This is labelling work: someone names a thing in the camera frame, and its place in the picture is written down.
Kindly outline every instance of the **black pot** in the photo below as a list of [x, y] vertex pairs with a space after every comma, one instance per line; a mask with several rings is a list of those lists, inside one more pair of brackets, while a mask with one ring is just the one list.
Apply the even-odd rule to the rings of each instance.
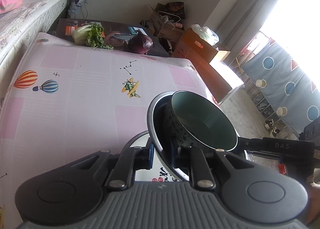
[[175, 92], [164, 110], [167, 139], [176, 136], [181, 146], [231, 151], [237, 134], [228, 117], [206, 98], [188, 91]]

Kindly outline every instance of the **pot handle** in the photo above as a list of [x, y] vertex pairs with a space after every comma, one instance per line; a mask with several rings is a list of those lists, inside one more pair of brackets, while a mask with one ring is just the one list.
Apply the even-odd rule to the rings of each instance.
[[313, 158], [315, 144], [309, 141], [295, 141], [275, 138], [247, 139], [238, 137], [239, 150], [268, 152], [277, 156], [290, 155], [296, 158]]

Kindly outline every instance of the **plastic bag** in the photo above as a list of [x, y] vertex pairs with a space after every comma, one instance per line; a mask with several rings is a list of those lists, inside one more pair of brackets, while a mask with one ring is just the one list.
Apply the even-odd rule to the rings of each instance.
[[219, 37], [208, 27], [200, 27], [200, 25], [191, 25], [191, 29], [199, 35], [200, 38], [208, 42], [211, 46], [219, 42]]

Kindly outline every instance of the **cardboard box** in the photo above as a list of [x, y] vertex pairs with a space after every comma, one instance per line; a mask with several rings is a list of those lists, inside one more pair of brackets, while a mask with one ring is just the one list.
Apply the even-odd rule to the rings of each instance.
[[217, 43], [214, 45], [215, 48], [218, 48], [218, 53], [215, 55], [215, 57], [212, 59], [214, 61], [223, 61], [226, 59], [226, 57], [230, 54], [230, 51], [226, 49], [225, 46], [223, 46], [221, 43]]
[[164, 23], [157, 12], [150, 5], [149, 7], [152, 10], [151, 22], [155, 27], [155, 37], [166, 38], [171, 42], [172, 46], [175, 46], [185, 31]]
[[226, 51], [221, 50], [221, 54], [215, 60], [218, 53], [218, 50], [201, 39], [192, 29], [188, 29], [177, 44], [172, 57], [189, 59], [214, 98], [222, 102], [243, 82], [228, 66], [220, 62], [219, 59], [225, 56]]
[[200, 38], [192, 29], [188, 29], [177, 44], [172, 57], [189, 59], [191, 55], [199, 55], [210, 63], [217, 53], [218, 50]]

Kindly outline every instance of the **pink table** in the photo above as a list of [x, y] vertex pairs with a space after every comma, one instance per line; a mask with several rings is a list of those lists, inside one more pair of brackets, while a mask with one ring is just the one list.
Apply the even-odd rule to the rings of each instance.
[[21, 183], [103, 148], [120, 152], [147, 130], [151, 100], [176, 90], [213, 101], [187, 59], [97, 50], [39, 33], [15, 72], [0, 115], [5, 228], [22, 222], [14, 204]]

